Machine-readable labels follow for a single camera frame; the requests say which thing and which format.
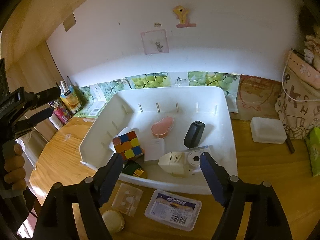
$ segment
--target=blue square tile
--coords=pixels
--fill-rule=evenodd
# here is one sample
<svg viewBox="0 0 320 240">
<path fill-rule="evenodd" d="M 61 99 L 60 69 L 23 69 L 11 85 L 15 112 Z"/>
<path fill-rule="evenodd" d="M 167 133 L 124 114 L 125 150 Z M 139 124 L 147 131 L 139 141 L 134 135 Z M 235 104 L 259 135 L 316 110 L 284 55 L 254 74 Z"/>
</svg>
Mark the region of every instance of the blue square tile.
<svg viewBox="0 0 320 240">
<path fill-rule="evenodd" d="M 127 136 L 127 134 L 120 135 L 119 138 L 122 143 L 129 141 L 129 137 Z"/>
<path fill-rule="evenodd" d="M 136 146 L 132 148 L 134 155 L 139 155 L 142 153 L 141 147 L 140 146 Z"/>
</svg>

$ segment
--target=green tissue pack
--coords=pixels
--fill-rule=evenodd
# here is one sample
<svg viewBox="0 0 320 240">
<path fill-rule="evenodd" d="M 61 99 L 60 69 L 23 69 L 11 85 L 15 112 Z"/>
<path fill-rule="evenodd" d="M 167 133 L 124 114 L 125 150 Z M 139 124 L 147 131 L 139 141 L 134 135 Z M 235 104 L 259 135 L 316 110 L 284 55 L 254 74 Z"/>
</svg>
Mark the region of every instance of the green tissue pack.
<svg viewBox="0 0 320 240">
<path fill-rule="evenodd" d="M 312 175 L 320 174 L 320 128 L 315 127 L 306 137 L 306 143 L 310 155 Z"/>
</svg>

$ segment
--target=finger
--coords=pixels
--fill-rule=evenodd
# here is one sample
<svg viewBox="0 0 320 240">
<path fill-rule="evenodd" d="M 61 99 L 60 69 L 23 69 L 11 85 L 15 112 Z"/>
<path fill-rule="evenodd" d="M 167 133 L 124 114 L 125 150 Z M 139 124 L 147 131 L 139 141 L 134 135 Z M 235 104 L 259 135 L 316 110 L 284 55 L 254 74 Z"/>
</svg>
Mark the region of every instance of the finger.
<svg viewBox="0 0 320 240">
<path fill-rule="evenodd" d="M 26 177 L 26 171 L 24 168 L 19 168 L 17 170 L 11 171 L 4 176 L 4 181 L 6 183 L 14 183 L 18 180 L 24 179 Z"/>
<path fill-rule="evenodd" d="M 16 156 L 13 156 L 13 157 L 5 160 L 4 169 L 7 172 L 10 172 L 10 171 L 13 171 L 13 170 L 16 170 L 18 168 L 23 167 L 23 165 L 24 165 L 24 158 L 22 156 L 16 155 Z"/>
<path fill-rule="evenodd" d="M 25 191 L 27 188 L 27 183 L 24 179 L 21 179 L 12 185 L 13 190 L 22 189 Z"/>
<path fill-rule="evenodd" d="M 17 143 L 13 147 L 13 149 L 14 149 L 14 152 L 15 152 L 16 155 L 22 155 L 23 150 L 22 150 L 22 147 L 21 147 L 21 145 L 19 143 Z"/>
</svg>

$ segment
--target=white plastic box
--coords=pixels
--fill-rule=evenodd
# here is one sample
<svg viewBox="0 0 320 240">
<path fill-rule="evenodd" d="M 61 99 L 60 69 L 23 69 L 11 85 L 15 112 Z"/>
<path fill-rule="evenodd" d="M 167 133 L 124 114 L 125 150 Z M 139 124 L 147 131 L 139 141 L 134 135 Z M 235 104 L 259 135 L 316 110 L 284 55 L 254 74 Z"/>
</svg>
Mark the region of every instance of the white plastic box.
<svg viewBox="0 0 320 240">
<path fill-rule="evenodd" d="M 281 120 L 253 117 L 250 127 L 254 142 L 282 144 L 287 138 Z"/>
<path fill-rule="evenodd" d="M 97 170 L 105 166 L 114 152 L 112 138 L 124 127 L 137 131 L 141 145 L 152 138 L 153 123 L 166 116 L 175 116 L 169 135 L 164 138 L 166 152 L 187 150 L 183 140 L 190 124 L 205 124 L 200 146 L 209 146 L 212 157 L 229 175 L 237 175 L 236 150 L 224 92 L 218 87 L 167 87 L 124 90 L 116 93 L 94 122 L 80 145 L 82 163 Z M 148 178 L 121 174 L 119 179 L 140 186 L 166 191 L 211 194 L 201 172 L 177 178 L 157 164 L 144 165 L 137 160 Z"/>
</svg>

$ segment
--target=canvas bag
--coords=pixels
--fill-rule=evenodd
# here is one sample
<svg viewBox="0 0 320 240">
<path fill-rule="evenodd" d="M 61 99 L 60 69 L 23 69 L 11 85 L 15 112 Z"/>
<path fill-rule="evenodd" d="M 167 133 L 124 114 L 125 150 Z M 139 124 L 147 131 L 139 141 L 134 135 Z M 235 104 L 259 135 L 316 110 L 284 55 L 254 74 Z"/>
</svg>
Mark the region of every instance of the canvas bag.
<svg viewBox="0 0 320 240">
<path fill-rule="evenodd" d="M 319 76 L 310 76 L 309 68 L 312 67 L 291 52 L 283 77 L 283 87 L 291 98 L 282 89 L 275 106 L 279 119 L 291 139 L 305 139 L 314 127 L 320 126 L 320 100 L 295 101 L 320 99 L 320 90 L 315 89 L 316 84 L 313 84 L 318 78 L 320 82 L 320 73 Z"/>
</svg>

